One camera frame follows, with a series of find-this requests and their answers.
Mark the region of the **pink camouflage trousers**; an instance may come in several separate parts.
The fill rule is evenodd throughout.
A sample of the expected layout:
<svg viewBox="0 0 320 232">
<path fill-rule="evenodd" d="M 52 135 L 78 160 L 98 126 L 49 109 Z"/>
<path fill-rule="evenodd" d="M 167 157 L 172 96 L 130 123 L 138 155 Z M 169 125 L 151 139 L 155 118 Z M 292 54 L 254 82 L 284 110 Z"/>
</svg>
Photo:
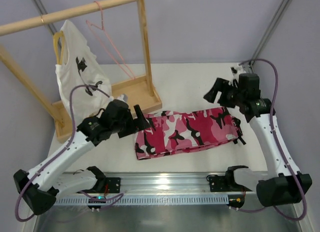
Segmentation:
<svg viewBox="0 0 320 232">
<path fill-rule="evenodd" d="M 145 118 L 150 127 L 134 136 L 134 151 L 140 161 L 200 152 L 229 142 L 246 144 L 240 119 L 225 107 L 184 113 L 163 111 Z"/>
</svg>

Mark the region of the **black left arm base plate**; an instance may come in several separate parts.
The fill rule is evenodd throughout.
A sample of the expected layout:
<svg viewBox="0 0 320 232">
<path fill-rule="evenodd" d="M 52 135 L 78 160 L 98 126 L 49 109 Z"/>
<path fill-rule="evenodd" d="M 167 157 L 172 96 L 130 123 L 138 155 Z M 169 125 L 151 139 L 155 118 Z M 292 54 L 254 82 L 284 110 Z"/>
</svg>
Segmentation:
<svg viewBox="0 0 320 232">
<path fill-rule="evenodd" d="M 120 177 L 106 177 L 102 180 L 102 186 L 99 189 L 99 192 L 102 194 L 117 194 L 120 192 L 120 188 Z"/>
</svg>

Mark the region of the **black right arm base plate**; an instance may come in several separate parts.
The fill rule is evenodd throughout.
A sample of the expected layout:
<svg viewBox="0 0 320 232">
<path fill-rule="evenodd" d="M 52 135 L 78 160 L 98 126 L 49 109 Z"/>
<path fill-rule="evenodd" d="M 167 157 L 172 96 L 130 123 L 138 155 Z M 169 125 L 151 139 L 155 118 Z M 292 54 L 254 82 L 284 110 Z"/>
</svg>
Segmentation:
<svg viewBox="0 0 320 232">
<path fill-rule="evenodd" d="M 227 176 L 207 175 L 206 180 L 211 192 L 251 192 L 250 189 L 237 184 L 234 179 Z"/>
</svg>

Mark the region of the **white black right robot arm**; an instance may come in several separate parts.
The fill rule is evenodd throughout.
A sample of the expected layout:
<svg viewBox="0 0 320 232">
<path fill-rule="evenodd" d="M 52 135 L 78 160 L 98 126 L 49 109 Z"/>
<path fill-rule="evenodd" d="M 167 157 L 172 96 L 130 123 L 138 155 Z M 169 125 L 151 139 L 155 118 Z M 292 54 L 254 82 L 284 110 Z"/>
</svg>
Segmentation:
<svg viewBox="0 0 320 232">
<path fill-rule="evenodd" d="M 247 166 L 229 167 L 226 171 L 233 186 L 243 186 L 257 194 L 264 207 L 299 203 L 312 185 L 309 174 L 302 174 L 291 158 L 278 129 L 272 102 L 261 98 L 260 79 L 256 74 L 240 74 L 237 86 L 217 78 L 204 96 L 213 103 L 217 94 L 219 105 L 239 107 L 241 114 L 253 129 L 267 165 L 267 176 L 253 172 Z"/>
</svg>

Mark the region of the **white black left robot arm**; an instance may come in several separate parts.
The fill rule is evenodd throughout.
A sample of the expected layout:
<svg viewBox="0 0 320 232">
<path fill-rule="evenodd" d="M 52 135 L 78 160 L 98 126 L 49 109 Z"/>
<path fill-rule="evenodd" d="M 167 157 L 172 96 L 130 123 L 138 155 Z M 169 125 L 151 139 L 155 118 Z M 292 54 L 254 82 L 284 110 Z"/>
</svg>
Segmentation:
<svg viewBox="0 0 320 232">
<path fill-rule="evenodd" d="M 140 106 L 134 106 L 133 118 L 129 106 L 121 100 L 113 100 L 101 116 L 85 118 L 75 133 L 52 155 L 29 171 L 18 170 L 14 182 L 19 200 L 24 200 L 34 215 L 48 211 L 62 197 L 81 191 L 101 193 L 107 183 L 104 173 L 96 166 L 66 175 L 64 172 L 82 155 L 102 141 L 117 134 L 119 138 L 148 129 L 150 124 Z"/>
</svg>

